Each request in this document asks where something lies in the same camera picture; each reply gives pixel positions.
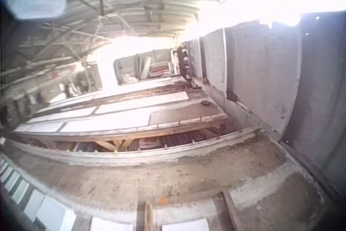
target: dirt floor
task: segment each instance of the dirt floor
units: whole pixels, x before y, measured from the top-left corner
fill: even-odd
[[[11,146],[2,150],[71,203],[107,212],[137,214],[148,200],[227,187],[245,230],[310,230],[327,207],[300,168],[265,134],[204,156],[132,167],[70,166]],[[182,219],[190,208],[185,210]]]

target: concrete floor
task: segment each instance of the concrete floor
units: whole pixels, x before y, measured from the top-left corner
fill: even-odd
[[[231,230],[217,197],[161,203],[223,187],[229,188],[245,230],[311,230],[329,207],[302,168],[261,132],[203,156],[127,167],[70,166],[6,145],[2,151],[58,200],[64,197],[78,213],[75,230],[84,230],[88,215],[130,222],[141,230],[147,201],[158,202],[153,211],[157,230],[201,217],[210,230]]]

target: corrugated metal roof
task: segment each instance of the corrugated metal roof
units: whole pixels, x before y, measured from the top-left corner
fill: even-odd
[[[35,62],[75,55],[66,43],[76,53],[85,53],[87,48],[124,34],[174,37],[195,21],[206,1],[218,0],[104,0],[106,15],[98,18],[99,0],[68,0],[64,14],[30,35],[18,50]],[[54,35],[52,23],[56,30]],[[90,45],[97,28],[97,37]],[[20,56],[16,54],[15,59],[23,60]]]

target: bright light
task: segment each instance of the bright light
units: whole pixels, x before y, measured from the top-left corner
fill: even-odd
[[[114,60],[141,54],[148,51],[169,49],[174,46],[174,40],[167,37],[135,37],[121,36],[111,44],[95,50],[87,61],[96,61],[104,90],[114,90],[118,85],[115,76]]]
[[[219,6],[203,8],[199,23],[192,24],[181,33],[184,41],[204,36],[222,27],[259,20],[271,26],[279,22],[296,26],[301,14],[310,12],[330,12],[346,10],[345,0],[221,0]]]
[[[75,66],[75,70],[78,72],[83,72],[85,70],[85,67],[83,67],[80,62],[75,62]]]

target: white tile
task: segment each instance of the white tile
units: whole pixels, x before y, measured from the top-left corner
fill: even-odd
[[[33,124],[27,132],[52,133],[56,132],[63,123]]]
[[[163,225],[162,231],[209,231],[209,226],[206,219],[199,219],[185,223]]]
[[[49,231],[71,231],[76,219],[73,210],[48,196],[44,198],[36,216]]]
[[[7,165],[9,165],[7,162],[4,162],[4,164],[1,165],[0,174],[2,174],[4,172],[4,170],[6,169]]]
[[[143,97],[143,98],[137,98],[135,100],[127,100],[127,101],[102,105],[97,109],[96,114],[121,111],[126,109],[143,108],[150,105],[159,105],[159,104],[183,101],[188,99],[189,99],[189,96],[188,94],[186,94],[185,91],[179,92],[179,93],[153,96],[153,97]]]
[[[106,131],[124,128],[143,127],[149,124],[150,111],[131,110],[98,116],[88,120],[68,122],[60,133]]]
[[[19,173],[14,172],[8,182],[5,184],[5,188],[10,191],[19,179]]]
[[[1,182],[4,182],[10,176],[11,172],[12,172],[12,167],[8,166],[8,168],[3,173],[3,175],[1,175]]]
[[[35,220],[37,211],[39,207],[41,206],[41,203],[43,201],[44,195],[34,190],[31,194],[31,197],[29,199],[29,202],[27,206],[25,207],[24,213],[29,217],[29,219],[33,222]]]
[[[21,180],[19,186],[12,195],[12,198],[16,201],[17,204],[19,204],[22,201],[25,192],[28,190],[28,187],[29,184],[26,182],[26,180]]]
[[[132,224],[115,223],[93,217],[90,231],[133,231]]]

